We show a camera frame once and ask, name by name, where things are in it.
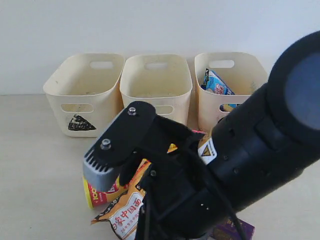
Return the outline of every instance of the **storage basket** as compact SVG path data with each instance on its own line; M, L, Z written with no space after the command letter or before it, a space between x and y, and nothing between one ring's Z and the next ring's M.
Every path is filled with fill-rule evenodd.
M202 53L194 59L198 99L198 125L209 132L228 112L223 104L242 104L263 85L268 75L256 57L243 52ZM201 88L206 68L214 70L235 95L219 95Z
M119 79L125 58L87 53L69 57L43 90L63 133L97 137L122 110Z
M137 55L125 62L120 81L125 107L145 101L157 114L186 125L191 90L187 61L179 55Z

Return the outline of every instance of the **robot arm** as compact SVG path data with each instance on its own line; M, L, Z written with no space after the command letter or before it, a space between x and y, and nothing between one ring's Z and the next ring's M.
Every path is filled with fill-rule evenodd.
M84 176L107 191L118 175L128 183L142 158L151 161L137 240L199 238L226 216L246 239L235 213L320 158L319 66L315 32L290 46L268 83L206 136L133 102L86 154ZM178 149L167 154L171 143Z

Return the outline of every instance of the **yellow warning sticker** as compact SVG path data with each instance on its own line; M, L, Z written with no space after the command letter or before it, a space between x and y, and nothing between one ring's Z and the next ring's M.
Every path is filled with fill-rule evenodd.
M204 136L199 142L198 155L206 165L217 157L217 151L215 149L214 142L208 135Z

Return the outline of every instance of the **white wall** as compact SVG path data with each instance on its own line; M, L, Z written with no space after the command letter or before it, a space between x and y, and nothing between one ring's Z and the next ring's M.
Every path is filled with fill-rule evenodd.
M68 56L241 51L267 71L320 28L319 0L0 0L0 94L40 94Z

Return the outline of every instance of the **warning label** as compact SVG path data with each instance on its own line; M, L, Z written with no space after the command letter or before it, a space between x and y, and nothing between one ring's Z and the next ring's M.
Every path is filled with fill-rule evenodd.
M96 130L90 122L85 120L82 116L75 114L71 121L69 122L68 129L70 131L89 131Z
M217 157L217 151L211 137L206 139L205 136L204 139L199 142L198 154L206 165Z

